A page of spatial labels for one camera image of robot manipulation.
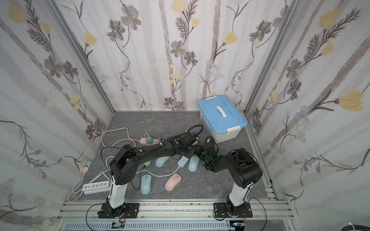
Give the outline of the green charger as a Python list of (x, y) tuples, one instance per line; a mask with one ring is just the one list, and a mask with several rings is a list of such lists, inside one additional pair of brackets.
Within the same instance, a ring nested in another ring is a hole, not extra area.
[(147, 161), (144, 163), (144, 167), (149, 167), (152, 164), (152, 161)]

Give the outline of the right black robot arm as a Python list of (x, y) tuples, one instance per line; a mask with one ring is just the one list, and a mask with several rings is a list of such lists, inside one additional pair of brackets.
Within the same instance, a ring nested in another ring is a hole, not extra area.
[(263, 176), (256, 158), (244, 148), (234, 149), (224, 155), (218, 154), (219, 148), (212, 136), (207, 136), (205, 144), (196, 154), (207, 171), (217, 173), (227, 170), (234, 181), (233, 188), (225, 203), (214, 204), (214, 217), (251, 218), (251, 206), (246, 197), (251, 188)]

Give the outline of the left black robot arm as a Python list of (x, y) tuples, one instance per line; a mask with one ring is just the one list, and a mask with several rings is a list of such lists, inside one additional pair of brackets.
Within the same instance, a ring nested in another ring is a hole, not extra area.
[(161, 140), (158, 144), (134, 148), (127, 144), (119, 149), (108, 169), (112, 179), (110, 193), (98, 211), (99, 218), (119, 218), (126, 211), (125, 194), (140, 165), (160, 157), (181, 155), (190, 159), (196, 150), (198, 133), (184, 132)]

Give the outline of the blue mouse right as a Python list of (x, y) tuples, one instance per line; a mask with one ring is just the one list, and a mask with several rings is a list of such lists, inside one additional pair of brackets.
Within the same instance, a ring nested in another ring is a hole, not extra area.
[(196, 156), (196, 155), (193, 155), (190, 158), (189, 165), (188, 165), (188, 170), (190, 172), (196, 172), (198, 170), (199, 161), (200, 161), (199, 157)]

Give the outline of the blue mouse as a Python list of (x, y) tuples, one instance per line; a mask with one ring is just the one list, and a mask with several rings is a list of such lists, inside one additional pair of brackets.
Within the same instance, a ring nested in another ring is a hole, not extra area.
[(170, 157), (160, 157), (155, 161), (155, 166), (158, 168), (163, 167)]
[(198, 170), (199, 161), (200, 161), (199, 157), (196, 156), (196, 155), (193, 155), (190, 158), (189, 165), (188, 165), (188, 170), (190, 172), (196, 172)]
[(142, 176), (141, 186), (140, 186), (141, 194), (147, 195), (151, 192), (151, 181), (152, 181), (152, 176), (151, 175)]

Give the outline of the blue mouse middle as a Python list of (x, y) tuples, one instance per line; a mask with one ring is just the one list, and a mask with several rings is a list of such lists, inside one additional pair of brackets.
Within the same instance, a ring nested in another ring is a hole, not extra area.
[(155, 161), (155, 166), (158, 168), (163, 167), (170, 157), (160, 157)]

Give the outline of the pink mouse front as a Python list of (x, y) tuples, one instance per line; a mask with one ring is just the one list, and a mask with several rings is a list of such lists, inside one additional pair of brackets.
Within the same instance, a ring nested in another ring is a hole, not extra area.
[(175, 187), (180, 183), (182, 180), (182, 177), (175, 173), (173, 174), (166, 182), (165, 184), (165, 190), (168, 192), (171, 192), (175, 189)]

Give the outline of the blue mouse front left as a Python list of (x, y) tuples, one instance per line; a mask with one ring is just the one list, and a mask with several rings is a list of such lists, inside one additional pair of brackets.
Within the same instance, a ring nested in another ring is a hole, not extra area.
[(151, 181), (152, 181), (152, 176), (151, 175), (142, 176), (141, 186), (140, 186), (141, 194), (147, 195), (151, 192)]

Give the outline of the blue power strip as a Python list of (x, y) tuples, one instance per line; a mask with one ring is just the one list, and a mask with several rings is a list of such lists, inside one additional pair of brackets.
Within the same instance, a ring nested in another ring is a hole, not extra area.
[(185, 156), (182, 156), (180, 158), (180, 160), (178, 160), (177, 162), (177, 165), (180, 167), (180, 168), (183, 168), (185, 166), (185, 164), (188, 162), (189, 158), (185, 157)]

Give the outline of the teal USB charger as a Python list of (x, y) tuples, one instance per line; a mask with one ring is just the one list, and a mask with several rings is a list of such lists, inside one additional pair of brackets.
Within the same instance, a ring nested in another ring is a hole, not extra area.
[(152, 137), (145, 137), (145, 142), (146, 142), (147, 144), (152, 144), (152, 143), (153, 143), (153, 139), (152, 139)]

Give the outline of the pink power strip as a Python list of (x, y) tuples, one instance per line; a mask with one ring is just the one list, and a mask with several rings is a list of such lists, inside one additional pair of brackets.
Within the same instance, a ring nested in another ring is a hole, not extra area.
[(161, 143), (162, 139), (153, 139), (153, 138), (146, 137), (146, 138), (141, 138), (139, 142), (141, 145), (155, 145), (155, 144)]

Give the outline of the blue lid storage box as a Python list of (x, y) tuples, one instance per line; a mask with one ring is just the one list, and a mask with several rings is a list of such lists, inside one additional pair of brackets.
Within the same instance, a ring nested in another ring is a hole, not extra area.
[(234, 139), (248, 125), (246, 118), (225, 95), (198, 102), (200, 120), (217, 144)]

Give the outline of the white power strip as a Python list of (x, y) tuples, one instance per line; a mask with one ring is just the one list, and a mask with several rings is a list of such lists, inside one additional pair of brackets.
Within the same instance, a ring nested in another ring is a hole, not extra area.
[(110, 191), (111, 182), (103, 181), (103, 182), (93, 182), (84, 184), (82, 187), (82, 191), (84, 194), (94, 194), (100, 192), (108, 192)]

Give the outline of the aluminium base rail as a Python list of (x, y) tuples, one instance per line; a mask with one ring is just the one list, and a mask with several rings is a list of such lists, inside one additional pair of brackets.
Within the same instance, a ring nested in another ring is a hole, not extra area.
[(65, 202), (53, 231), (297, 231), (286, 201), (250, 199), (247, 214), (230, 217), (223, 199), (129, 199), (117, 218), (99, 218), (101, 200)]

